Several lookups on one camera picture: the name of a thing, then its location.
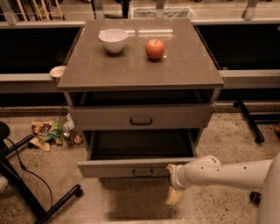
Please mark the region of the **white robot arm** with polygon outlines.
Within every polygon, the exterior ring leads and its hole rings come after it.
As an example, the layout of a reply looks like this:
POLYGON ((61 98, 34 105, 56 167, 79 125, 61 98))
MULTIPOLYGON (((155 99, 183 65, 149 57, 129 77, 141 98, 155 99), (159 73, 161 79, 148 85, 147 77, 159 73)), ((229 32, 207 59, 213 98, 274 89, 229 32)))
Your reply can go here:
POLYGON ((166 200, 176 204, 191 186, 230 186, 260 193, 257 224, 280 224, 280 154, 273 159, 224 164, 214 156, 200 157, 187 164, 168 164, 171 186, 166 200))

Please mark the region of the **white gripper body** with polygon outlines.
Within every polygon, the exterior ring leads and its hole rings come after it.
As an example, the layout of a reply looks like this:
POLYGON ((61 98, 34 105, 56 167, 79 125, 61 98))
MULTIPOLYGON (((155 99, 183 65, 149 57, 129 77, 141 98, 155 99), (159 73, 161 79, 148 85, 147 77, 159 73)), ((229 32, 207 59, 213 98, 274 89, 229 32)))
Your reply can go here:
POLYGON ((171 185, 173 188, 178 190, 185 190, 186 187, 181 184, 179 181, 179 169, 181 168, 181 165, 176 165, 176 171, 173 174, 170 174, 171 179, 171 185))

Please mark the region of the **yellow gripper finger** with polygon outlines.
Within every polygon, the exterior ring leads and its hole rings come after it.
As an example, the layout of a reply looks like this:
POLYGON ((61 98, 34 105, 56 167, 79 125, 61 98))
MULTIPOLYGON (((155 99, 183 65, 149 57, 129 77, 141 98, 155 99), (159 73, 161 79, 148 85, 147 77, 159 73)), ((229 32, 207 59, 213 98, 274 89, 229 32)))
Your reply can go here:
POLYGON ((173 188, 172 186, 169 187, 168 197, 166 200, 167 205, 175 205, 182 196, 182 191, 173 188))
POLYGON ((168 164, 166 166, 166 169, 170 174, 173 174, 176 171, 176 165, 175 164, 168 164))

